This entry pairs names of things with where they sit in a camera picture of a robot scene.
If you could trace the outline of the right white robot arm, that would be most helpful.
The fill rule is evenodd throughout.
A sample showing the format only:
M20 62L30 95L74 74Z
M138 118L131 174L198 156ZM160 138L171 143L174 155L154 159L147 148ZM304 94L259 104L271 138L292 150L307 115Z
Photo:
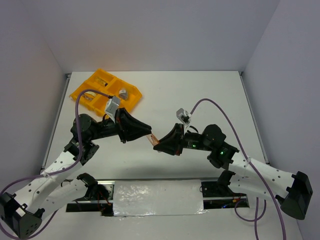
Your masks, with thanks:
M172 156L179 156L183 149L208 151L207 160L215 168L223 169L217 180L221 195L242 193L276 201L285 214L304 220L313 195L309 177L301 171L290 173L244 157L225 139L226 135L216 124L195 133L184 132L184 126L177 123L153 148Z

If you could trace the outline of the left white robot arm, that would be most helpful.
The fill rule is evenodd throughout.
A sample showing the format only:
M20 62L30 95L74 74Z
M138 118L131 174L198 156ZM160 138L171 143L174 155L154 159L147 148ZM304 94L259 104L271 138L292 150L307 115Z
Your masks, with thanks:
M112 117L96 121L88 114L77 114L70 130L72 139L58 158L40 175L29 177L25 187L11 194L0 194L0 218L14 232L15 240L29 240L38 235L43 220L67 203L95 197L107 199L109 191L88 173L81 173L63 184L80 170L97 152L94 140L119 136L122 143L150 135L152 128L132 117L125 108Z

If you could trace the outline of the clear tape roll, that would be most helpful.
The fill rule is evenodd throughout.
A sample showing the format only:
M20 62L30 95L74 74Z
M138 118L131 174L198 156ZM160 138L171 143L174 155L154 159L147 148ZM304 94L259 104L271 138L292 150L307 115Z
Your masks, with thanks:
M97 94L93 91L86 91L85 93L82 94L82 97L87 101L92 101L96 96Z

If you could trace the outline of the jar of paper clips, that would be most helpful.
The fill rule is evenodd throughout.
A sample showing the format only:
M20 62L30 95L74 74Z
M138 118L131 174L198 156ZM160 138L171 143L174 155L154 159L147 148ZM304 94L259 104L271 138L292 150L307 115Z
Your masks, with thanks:
M121 88L118 92L118 96L123 100L127 100L129 98L129 92L125 88Z

